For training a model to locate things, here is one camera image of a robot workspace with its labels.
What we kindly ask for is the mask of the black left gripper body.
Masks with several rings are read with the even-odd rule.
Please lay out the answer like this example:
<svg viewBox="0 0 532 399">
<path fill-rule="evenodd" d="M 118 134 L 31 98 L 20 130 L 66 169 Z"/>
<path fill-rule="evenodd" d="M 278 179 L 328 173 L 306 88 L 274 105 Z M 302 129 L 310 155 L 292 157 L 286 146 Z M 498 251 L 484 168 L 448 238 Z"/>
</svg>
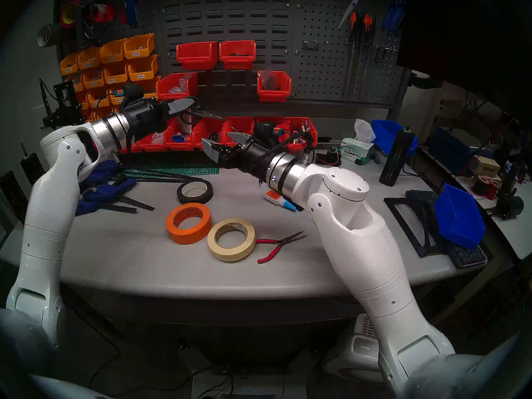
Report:
<svg viewBox="0 0 532 399">
<path fill-rule="evenodd" d="M 142 98 L 130 102 L 124 109 L 124 115 L 129 122 L 128 134 L 133 140 L 142 140 L 166 131 L 170 107 L 168 101 Z"/>
</svg>

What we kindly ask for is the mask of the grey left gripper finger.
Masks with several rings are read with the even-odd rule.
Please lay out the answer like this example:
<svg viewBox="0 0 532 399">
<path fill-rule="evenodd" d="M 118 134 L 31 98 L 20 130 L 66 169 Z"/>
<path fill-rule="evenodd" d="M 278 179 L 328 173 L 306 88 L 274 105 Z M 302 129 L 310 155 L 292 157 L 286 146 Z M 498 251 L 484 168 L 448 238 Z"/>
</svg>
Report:
<svg viewBox="0 0 532 399">
<path fill-rule="evenodd" d="M 164 101 L 167 106 L 168 114 L 178 114 L 195 104 L 195 99 L 184 98 L 178 100 L 166 100 Z"/>
</svg>

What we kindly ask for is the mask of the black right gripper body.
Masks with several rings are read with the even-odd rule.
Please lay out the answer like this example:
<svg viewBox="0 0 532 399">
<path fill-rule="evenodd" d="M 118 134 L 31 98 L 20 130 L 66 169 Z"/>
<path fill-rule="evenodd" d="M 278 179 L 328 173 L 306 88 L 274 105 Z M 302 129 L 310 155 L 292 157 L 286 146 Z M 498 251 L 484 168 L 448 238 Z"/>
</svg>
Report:
<svg viewBox="0 0 532 399">
<path fill-rule="evenodd" d="M 270 162 L 275 157 L 273 152 L 254 139 L 243 144 L 236 144 L 224 153 L 224 168 L 238 169 L 258 180 L 266 180 Z"/>
</svg>

